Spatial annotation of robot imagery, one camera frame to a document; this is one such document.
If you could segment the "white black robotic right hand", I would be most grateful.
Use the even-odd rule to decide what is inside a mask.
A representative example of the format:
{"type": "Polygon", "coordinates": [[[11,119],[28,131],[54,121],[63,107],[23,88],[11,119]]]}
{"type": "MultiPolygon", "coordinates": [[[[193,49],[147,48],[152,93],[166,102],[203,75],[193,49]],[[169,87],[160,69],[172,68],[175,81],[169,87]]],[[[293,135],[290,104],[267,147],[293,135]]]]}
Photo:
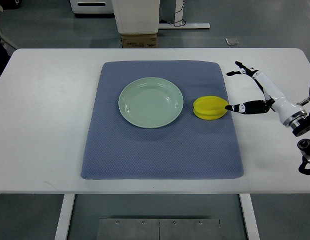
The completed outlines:
{"type": "Polygon", "coordinates": [[[270,109],[278,113],[280,122],[292,129],[306,124],[306,111],[299,105],[292,104],[276,86],[276,84],[262,71],[243,65],[236,61],[239,70],[230,71],[226,75],[247,75],[251,77],[262,91],[265,100],[253,100],[235,105],[227,105],[226,110],[244,115],[266,113],[270,109]]]}

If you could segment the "black silver robot right arm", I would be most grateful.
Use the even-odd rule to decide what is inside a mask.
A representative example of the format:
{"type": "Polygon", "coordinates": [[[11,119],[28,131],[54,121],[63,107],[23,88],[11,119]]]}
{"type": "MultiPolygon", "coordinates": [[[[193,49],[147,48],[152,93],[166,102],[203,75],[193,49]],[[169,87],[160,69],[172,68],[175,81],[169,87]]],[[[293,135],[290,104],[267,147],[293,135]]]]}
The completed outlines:
{"type": "MultiPolygon", "coordinates": [[[[305,105],[310,102],[310,85],[308,91],[308,98],[301,102],[301,105],[305,105]]],[[[308,131],[310,131],[310,112],[306,114],[306,116],[301,117],[300,119],[296,120],[293,125],[292,133],[299,137],[308,131]]],[[[298,168],[298,171],[301,174],[310,176],[310,139],[303,138],[298,141],[297,147],[302,154],[301,164],[298,168]]]]}

